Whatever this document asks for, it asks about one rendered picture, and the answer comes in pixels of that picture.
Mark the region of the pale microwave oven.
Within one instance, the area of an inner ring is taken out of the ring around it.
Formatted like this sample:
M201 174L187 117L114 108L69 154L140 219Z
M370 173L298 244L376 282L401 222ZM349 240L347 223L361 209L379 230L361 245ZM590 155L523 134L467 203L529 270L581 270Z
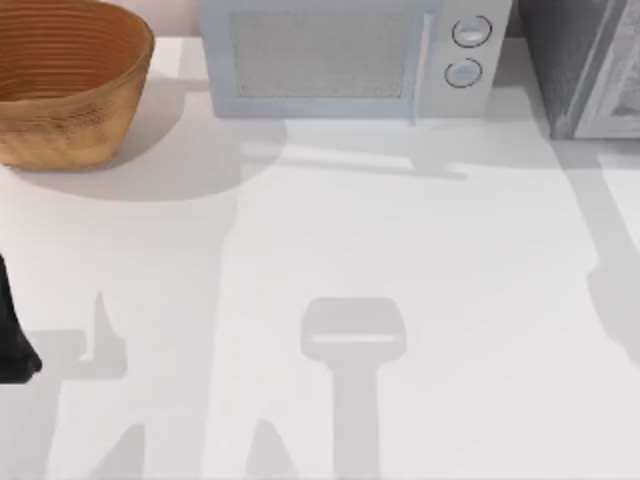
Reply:
M418 119L478 118L488 103L513 0L198 0L215 114L230 119L410 119L422 19L433 16ZM486 17L476 48L457 21ZM475 85L447 84L472 58Z

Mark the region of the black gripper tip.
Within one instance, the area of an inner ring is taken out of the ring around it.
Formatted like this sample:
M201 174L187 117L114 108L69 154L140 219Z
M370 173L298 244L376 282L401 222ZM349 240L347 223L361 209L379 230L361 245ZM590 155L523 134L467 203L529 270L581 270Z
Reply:
M6 263L0 254L0 384L26 384L42 366L18 320Z

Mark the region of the round microwave knob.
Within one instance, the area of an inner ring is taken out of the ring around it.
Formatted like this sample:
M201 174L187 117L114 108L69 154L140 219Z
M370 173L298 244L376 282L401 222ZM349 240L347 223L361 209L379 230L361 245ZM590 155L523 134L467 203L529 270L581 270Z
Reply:
M486 17L474 16L457 21L452 38L461 48L476 48L489 40L492 31L492 23Z
M472 58L464 58L447 66L444 79L455 89L469 88L478 83L483 76L482 65Z

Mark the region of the grey cabinet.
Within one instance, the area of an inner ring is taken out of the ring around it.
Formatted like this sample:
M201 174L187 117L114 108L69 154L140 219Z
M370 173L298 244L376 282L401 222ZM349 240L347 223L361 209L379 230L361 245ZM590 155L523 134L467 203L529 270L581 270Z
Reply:
M550 135L640 139L640 0L518 0Z

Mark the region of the brown woven basket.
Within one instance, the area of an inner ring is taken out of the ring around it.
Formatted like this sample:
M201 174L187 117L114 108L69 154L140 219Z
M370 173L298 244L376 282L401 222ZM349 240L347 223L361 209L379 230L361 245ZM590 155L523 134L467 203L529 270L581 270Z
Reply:
M101 166L120 148L155 37L101 0L0 0L0 165Z

